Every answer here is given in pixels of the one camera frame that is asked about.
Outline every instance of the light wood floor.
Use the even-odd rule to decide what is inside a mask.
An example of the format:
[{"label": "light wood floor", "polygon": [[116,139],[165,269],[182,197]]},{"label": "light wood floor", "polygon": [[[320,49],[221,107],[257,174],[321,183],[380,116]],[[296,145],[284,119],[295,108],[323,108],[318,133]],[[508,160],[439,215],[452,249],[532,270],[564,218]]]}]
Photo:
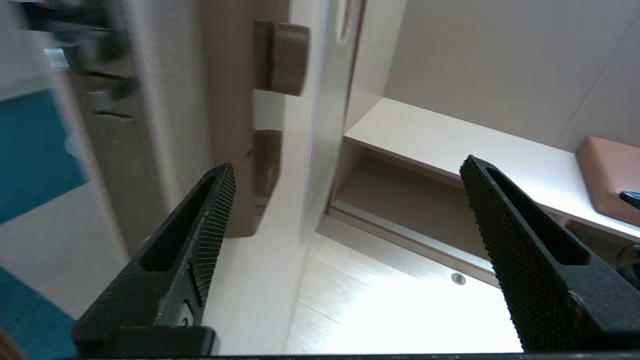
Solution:
[{"label": "light wood floor", "polygon": [[502,292],[324,217],[307,259],[287,353],[521,352]]}]

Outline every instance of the shelf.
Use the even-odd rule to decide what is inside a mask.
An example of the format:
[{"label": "shelf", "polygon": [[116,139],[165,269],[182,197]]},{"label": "shelf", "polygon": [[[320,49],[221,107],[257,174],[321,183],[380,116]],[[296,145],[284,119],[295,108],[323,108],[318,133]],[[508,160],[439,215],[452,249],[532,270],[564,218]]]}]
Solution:
[{"label": "shelf", "polygon": [[548,211],[640,241],[640,227],[593,209],[573,153],[386,98],[345,138],[456,179],[473,154],[498,167]]}]

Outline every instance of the teal carpet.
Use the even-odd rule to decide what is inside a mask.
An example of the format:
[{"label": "teal carpet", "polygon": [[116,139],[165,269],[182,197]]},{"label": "teal carpet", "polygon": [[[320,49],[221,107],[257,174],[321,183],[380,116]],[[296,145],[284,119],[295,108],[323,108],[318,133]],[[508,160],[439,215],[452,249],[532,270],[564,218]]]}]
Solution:
[{"label": "teal carpet", "polygon": [[76,321],[0,268],[0,326],[30,360],[77,356],[71,342]]},{"label": "teal carpet", "polygon": [[0,224],[84,184],[48,91],[0,102]]},{"label": "teal carpet", "polygon": [[[0,102],[0,224],[84,184],[65,137],[48,91]],[[31,360],[75,356],[74,324],[0,267],[0,326]]]}]

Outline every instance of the pink cushion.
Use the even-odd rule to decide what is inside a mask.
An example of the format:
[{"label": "pink cushion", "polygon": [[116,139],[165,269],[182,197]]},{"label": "pink cushion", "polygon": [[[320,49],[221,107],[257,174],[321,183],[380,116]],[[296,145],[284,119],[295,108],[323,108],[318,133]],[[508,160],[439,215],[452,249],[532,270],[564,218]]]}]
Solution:
[{"label": "pink cushion", "polygon": [[596,211],[640,226],[640,210],[618,197],[640,192],[640,148],[589,137],[576,157]]}]

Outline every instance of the baseboard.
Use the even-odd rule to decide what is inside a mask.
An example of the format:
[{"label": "baseboard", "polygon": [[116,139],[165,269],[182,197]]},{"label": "baseboard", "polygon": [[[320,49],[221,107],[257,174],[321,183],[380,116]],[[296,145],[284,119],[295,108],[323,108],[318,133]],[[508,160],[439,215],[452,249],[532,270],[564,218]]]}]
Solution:
[{"label": "baseboard", "polygon": [[413,238],[410,232],[394,231],[384,226],[375,224],[354,215],[348,211],[343,211],[336,207],[329,209],[329,215],[345,224],[361,229],[370,234],[383,238],[389,242],[395,243],[407,250],[425,256],[429,259],[437,261],[454,270],[475,277],[476,279],[486,282],[487,284],[499,287],[498,280],[493,272],[491,263],[487,260],[480,259],[476,256],[455,249],[455,251],[447,251],[451,247],[429,246],[425,244],[424,239]]}]

